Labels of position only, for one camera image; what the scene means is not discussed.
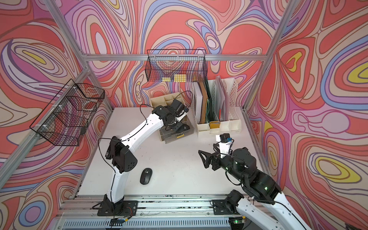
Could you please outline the beige drawer organizer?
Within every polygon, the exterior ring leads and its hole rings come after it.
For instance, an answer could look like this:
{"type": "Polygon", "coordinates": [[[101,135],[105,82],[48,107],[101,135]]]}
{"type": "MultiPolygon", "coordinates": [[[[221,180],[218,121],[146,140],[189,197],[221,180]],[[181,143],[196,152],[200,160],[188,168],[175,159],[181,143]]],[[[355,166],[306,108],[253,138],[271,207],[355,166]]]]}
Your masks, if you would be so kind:
{"type": "Polygon", "coordinates": [[[163,121],[163,127],[171,129],[171,125],[175,122],[181,121],[183,123],[188,120],[189,108],[181,93],[154,97],[150,99],[150,103],[154,107],[152,113],[158,115],[163,121]]]}

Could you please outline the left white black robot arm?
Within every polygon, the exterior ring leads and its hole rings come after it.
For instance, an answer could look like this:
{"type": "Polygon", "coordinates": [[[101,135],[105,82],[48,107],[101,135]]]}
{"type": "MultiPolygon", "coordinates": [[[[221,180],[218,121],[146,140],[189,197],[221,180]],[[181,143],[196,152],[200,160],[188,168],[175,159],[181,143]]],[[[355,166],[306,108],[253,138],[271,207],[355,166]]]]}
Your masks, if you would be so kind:
{"type": "Polygon", "coordinates": [[[105,154],[105,158],[111,160],[112,169],[114,170],[111,186],[106,194],[109,201],[115,204],[123,200],[129,172],[138,163],[134,152],[139,146],[162,127],[169,127],[176,133],[189,130],[189,125],[182,123],[188,112],[189,108],[187,106],[174,99],[170,105],[155,107],[151,114],[127,135],[121,138],[113,136],[110,139],[105,154]]]}

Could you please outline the black computer mouse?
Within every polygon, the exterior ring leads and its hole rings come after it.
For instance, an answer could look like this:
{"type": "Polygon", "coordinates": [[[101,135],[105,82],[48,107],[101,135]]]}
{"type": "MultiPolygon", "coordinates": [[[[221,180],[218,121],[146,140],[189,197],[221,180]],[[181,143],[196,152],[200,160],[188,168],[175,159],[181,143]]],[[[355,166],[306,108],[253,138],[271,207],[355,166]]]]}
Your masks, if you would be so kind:
{"type": "Polygon", "coordinates": [[[178,132],[186,132],[186,131],[189,131],[190,130],[190,126],[187,125],[187,124],[182,124],[179,129],[178,129],[178,132]]]}
{"type": "Polygon", "coordinates": [[[151,168],[145,168],[142,173],[141,173],[141,176],[140,176],[140,183],[142,185],[147,185],[150,180],[151,180],[151,177],[152,177],[152,169],[151,168]]]}

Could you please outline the transparent top drawer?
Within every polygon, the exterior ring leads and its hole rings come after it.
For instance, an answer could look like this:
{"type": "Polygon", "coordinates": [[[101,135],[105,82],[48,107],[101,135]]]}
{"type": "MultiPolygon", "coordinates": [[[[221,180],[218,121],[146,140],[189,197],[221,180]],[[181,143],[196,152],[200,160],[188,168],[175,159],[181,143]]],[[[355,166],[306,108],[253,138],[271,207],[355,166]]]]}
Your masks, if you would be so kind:
{"type": "Polygon", "coordinates": [[[165,142],[165,144],[168,144],[194,134],[195,130],[189,120],[184,121],[183,125],[186,127],[186,129],[181,132],[175,132],[172,129],[168,129],[163,126],[159,130],[161,141],[165,142]]]}

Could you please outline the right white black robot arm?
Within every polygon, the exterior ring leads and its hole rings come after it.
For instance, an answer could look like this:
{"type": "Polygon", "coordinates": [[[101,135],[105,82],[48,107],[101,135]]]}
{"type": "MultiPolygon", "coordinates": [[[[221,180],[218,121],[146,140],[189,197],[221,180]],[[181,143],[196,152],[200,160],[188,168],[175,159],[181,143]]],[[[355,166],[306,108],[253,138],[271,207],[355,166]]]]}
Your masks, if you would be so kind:
{"type": "Polygon", "coordinates": [[[205,168],[224,169],[226,177],[238,180],[242,192],[232,190],[223,201],[211,203],[215,214],[239,214],[263,230],[309,230],[310,226],[288,202],[276,181],[259,170],[247,148],[233,154],[198,152],[205,168]]]}

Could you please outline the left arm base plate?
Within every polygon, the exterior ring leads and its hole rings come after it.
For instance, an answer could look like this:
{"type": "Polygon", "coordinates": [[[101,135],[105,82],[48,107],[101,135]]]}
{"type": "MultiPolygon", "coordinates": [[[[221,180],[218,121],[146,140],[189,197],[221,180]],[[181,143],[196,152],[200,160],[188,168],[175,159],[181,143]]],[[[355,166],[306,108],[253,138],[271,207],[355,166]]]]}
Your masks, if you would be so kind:
{"type": "Polygon", "coordinates": [[[110,200],[104,200],[99,203],[98,216],[124,216],[132,217],[137,213],[138,201],[119,201],[113,204],[110,200]]]}

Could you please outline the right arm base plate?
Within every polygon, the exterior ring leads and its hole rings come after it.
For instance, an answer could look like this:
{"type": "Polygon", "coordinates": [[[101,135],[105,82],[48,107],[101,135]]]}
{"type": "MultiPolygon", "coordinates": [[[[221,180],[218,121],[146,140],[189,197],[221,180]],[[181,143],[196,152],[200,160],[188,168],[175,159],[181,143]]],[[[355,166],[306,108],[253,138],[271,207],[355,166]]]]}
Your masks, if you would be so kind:
{"type": "Polygon", "coordinates": [[[210,201],[210,205],[213,208],[214,215],[238,215],[237,211],[233,211],[226,207],[226,201],[224,199],[214,199],[210,201]]]}

